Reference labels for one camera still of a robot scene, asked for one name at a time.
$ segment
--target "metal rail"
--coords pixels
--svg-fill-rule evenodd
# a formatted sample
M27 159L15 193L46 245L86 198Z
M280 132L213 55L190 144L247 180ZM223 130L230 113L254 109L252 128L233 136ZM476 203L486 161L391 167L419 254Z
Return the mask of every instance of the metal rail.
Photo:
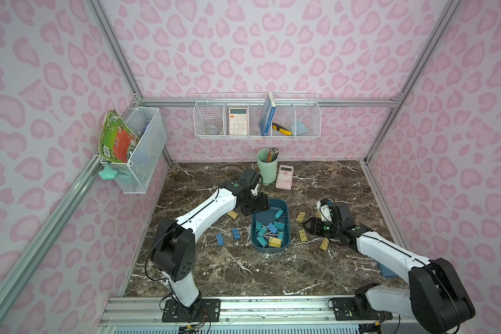
M131 114L130 110L133 110L137 105L138 102L131 105L125 119ZM93 184L98 172L102 169L100 160L100 156L91 158L0 283L0 324Z
M104 36L104 40L111 51L113 58L117 62L117 66L121 70L122 78L128 85L130 92L135 96L136 99L142 99L143 93L137 84L136 77L132 73L130 65L128 64L124 52L121 49L121 45L113 32L112 24L108 19L104 7L100 3L100 0L86 0L85 1L91 9L94 20L98 23L100 31Z
M278 103L293 103L300 102L299 99L275 98ZM194 97L146 97L142 104L146 107L194 107L197 100ZM209 98L210 102L259 102L259 98ZM389 107L394 108L399 104L399 101L394 101L387 98L320 98L319 105L324 107Z
M384 221L388 226L389 232L392 234L393 242L406 250L410 250L410 245L408 244L407 238L405 237L403 231L401 230L400 225L395 220L393 215L393 211L390 208L386 197L384 196L384 192L380 188L380 185L377 179L374 177L373 172L369 168L369 165L366 161L361 161L360 165L362 167L362 171L364 172L365 178L371 191L373 192L373 196L377 201L380 212L384 217Z
M377 154L380 145L382 144L384 138L386 137L386 134L388 133L388 130L392 127L395 119L401 112L401 107L406 101L408 94L410 93L410 91L412 91L414 84L422 75L425 66L434 55L434 51L436 50L438 43L443 39L445 33L449 29L451 20L453 19L461 1L462 0L448 0L445 4L440 17L438 18L438 21L436 22L436 24L434 24L434 28L432 29L431 34L427 38L427 41L425 42L425 45L420 52L419 57L416 59L412 70L408 74L405 85L401 90L401 94L396 98L399 102L398 105L386 118L384 124L380 128L379 133L375 137L373 144L371 144L371 147L367 152L367 157L365 158L366 161L371 162L371 160Z
M328 307L330 298L352 298L351 295L335 296L221 296L203 297L220 299L219 322L212 323L210 333L343 333L340 328L356 328L360 324L373 324L374 320L336 321L334 310ZM163 323L160 307L161 297L110 298L97 334L113 333L173 333L175 326L187 323ZM399 318L384 323L388 326L383 333L391 334L397 328ZM303 331L303 328L318 329ZM401 328L397 333L428 334L415 320L401 317Z

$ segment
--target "vent grille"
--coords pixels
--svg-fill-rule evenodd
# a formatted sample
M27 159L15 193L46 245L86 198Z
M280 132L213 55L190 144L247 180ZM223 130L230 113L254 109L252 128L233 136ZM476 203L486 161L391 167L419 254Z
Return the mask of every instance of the vent grille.
M206 334L206 324L197 334ZM134 326L118 327L114 334L176 334L178 327ZM210 334L360 334L358 325L213 325Z

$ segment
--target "pencil holder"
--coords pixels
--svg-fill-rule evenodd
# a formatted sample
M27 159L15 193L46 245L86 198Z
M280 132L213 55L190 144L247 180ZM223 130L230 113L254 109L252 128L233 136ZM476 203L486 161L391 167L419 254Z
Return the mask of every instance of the pencil holder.
M274 161L266 163L268 152L269 149L263 149L256 155L256 165L258 166L258 171L262 175L264 184L273 183L277 178L278 156Z

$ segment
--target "wire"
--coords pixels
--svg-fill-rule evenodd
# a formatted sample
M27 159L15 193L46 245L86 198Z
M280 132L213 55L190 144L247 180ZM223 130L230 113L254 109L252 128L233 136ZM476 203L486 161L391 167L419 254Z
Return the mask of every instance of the wire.
M160 310L161 310L161 311L163 311L163 308L161 308L161 302L162 302L162 301L164 301L164 300L166 300L168 297L171 297L172 295L173 295L173 293L172 293L172 291L171 291L171 293L169 293L167 296L163 297L163 298L160 300L160 304L159 304L159 306L160 306Z
M225 164L223 167L219 168L219 170L222 170L222 169L223 169L224 167L226 167L226 166L234 166L234 167L238 167L240 170L245 171L245 170L243 169L243 167L238 166L237 164Z
M208 334L210 332L210 328L212 328L212 319L210 319L208 311L204 310L204 312L206 313L206 316L208 317L208 322L210 323L210 325L208 326L208 331L206 332L206 334Z
M195 217L196 215L198 215L202 210L204 210L206 207L208 207L208 205L210 205L211 203L214 203L215 200L217 199L217 197L219 196L219 192L220 192L220 188L217 188L217 195L215 195L215 198L212 199L212 201L206 205L204 205L204 207L202 207L200 210L198 210L197 212L195 212L195 214L191 217L189 217L186 221L180 223L180 224L177 224L178 226L182 226L183 224L189 222L190 219L192 219L193 217ZM161 240L163 240L166 236L168 236L169 234L173 233L174 231L176 231L176 227L174 227L171 231L168 231L167 233L165 233L165 235L161 238L158 239L158 241L156 241L154 243L154 245L151 247L151 250L150 252L148 252L148 256L145 260L145 276L151 280L151 281L161 281L163 279L162 278L151 278L150 276L148 276L148 273L147 273L147 264L148 264L148 260L151 258L152 254L154 253L154 249L156 248L156 246L160 243Z
M399 322L397 323L397 328L392 334L395 334L399 330L399 326L401 325L401 315L399 315Z
M330 220L328 220L324 215L322 215L328 222L332 223ZM371 237L371 236L367 236L367 235L362 235L362 234L358 234L358 233L354 233L353 231L349 231L347 229L344 229L342 227L339 227L340 230L344 230L344 231L348 231L349 233L353 233L353 234L356 234L356 235L359 235L359 236L363 236L363 237L367 237L367 238L370 238L370 239L374 239L376 241L379 241L379 242L382 242L380 239L377 239L377 238L374 238L374 237ZM400 249L397 249L396 247L388 244L388 243L384 243L386 244L387 246L393 248L394 250L400 252L400 253L403 253L404 255L406 255L407 257L410 257L416 261L418 261L420 264L423 265L423 267L425 267L425 270L429 273L429 275L431 275L433 278L435 278L437 281L438 281L438 284L439 286L441 286L441 288L445 291L445 293L447 294L447 297L449 297L449 300L451 301L451 304L453 304L453 308L455 309L455 314L456 314L456 318L457 318L457 328L456 330L453 332L453 333L447 333L447 332L444 332L444 334L457 334L458 331L460 330L460 315L458 314L458 310L456 308L456 305L455 305L455 301L453 300L453 298L451 297L451 294L449 293L449 291L447 291L447 288L444 286L444 284L442 283L442 281L440 280L440 278L438 276L436 276L432 270L427 266L427 264L423 263L421 260L419 259L416 259L415 257L413 257L412 255L410 254L407 254L405 252L403 252L402 250Z

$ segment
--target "wire basket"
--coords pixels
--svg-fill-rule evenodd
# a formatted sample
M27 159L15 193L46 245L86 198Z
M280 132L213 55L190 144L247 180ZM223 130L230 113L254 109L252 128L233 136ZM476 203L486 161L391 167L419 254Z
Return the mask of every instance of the wire basket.
M193 121L195 135L199 138L241 138L255 137L274 139L317 139L321 136L321 110L318 95L314 94L278 94L274 93L276 110L273 123L291 131L286 136L277 130L269 128L267 136L260 132L260 118L263 113L267 94L241 93L243 97L233 97L233 93L197 94ZM248 108L248 136L231 135L228 127L229 109L233 107ZM308 131L298 133L298 123L303 124Z
M145 130L130 159L126 164L105 159L101 163L110 164L118 172L115 182L124 193L146 193L167 142L163 119L158 108L136 107L126 124L136 134Z

